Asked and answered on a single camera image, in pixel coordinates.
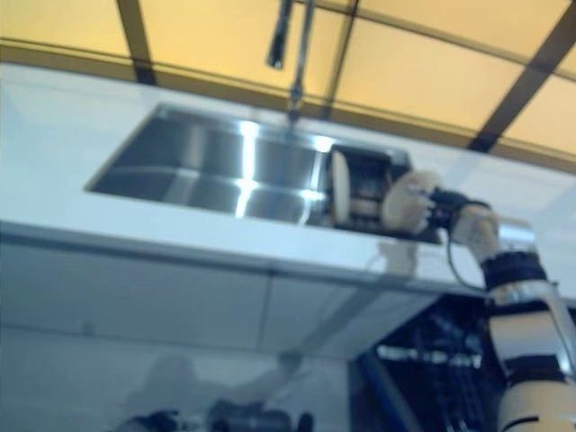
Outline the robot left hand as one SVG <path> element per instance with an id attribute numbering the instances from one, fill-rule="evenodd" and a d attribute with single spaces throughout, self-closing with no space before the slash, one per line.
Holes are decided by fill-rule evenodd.
<path id="1" fill-rule="evenodd" d="M 124 420 L 116 431 L 121 432 L 172 432 L 182 426 L 179 412 L 172 409 L 157 410 Z"/>

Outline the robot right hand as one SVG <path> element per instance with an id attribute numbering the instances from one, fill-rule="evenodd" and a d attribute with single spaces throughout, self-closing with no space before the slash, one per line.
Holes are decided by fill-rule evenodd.
<path id="1" fill-rule="evenodd" d="M 424 193 L 424 196 L 430 201 L 427 206 L 427 225 L 435 229 L 449 231 L 467 206 L 491 208 L 486 202 L 475 201 L 461 193 L 439 187 L 434 188 L 430 193 Z"/>

